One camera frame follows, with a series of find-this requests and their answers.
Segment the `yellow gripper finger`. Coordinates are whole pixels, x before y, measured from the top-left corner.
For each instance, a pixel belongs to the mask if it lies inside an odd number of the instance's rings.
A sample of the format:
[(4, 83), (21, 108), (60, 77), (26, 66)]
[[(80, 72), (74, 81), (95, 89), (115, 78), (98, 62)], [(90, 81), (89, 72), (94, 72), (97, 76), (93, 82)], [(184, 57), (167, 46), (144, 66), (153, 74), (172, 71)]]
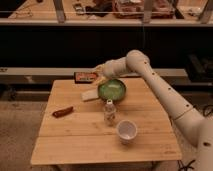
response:
[(92, 69), (92, 72), (97, 75), (97, 78), (93, 81), (94, 84), (103, 84), (108, 78), (103, 74), (104, 65), (97, 65)]

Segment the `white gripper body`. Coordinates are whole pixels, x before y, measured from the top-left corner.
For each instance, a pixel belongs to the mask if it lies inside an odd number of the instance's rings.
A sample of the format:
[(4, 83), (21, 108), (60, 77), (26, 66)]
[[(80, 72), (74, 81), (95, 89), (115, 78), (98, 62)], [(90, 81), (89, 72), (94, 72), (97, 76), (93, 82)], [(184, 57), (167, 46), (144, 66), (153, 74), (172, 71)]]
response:
[(115, 78), (116, 77), (116, 62), (114, 60), (110, 60), (104, 63), (102, 68), (102, 73), (107, 78)]

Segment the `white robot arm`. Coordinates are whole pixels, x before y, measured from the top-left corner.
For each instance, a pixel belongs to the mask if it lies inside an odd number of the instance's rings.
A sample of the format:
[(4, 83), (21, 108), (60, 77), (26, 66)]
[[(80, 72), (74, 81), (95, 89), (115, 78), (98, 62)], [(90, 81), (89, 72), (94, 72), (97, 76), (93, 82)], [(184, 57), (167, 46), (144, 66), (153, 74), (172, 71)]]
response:
[(121, 75), (136, 73), (152, 90), (164, 110), (185, 139), (197, 148), (195, 171), (213, 171), (213, 116), (204, 117), (160, 77), (151, 67), (149, 58), (139, 50), (125, 57), (108, 60), (92, 69), (98, 74), (96, 85)]

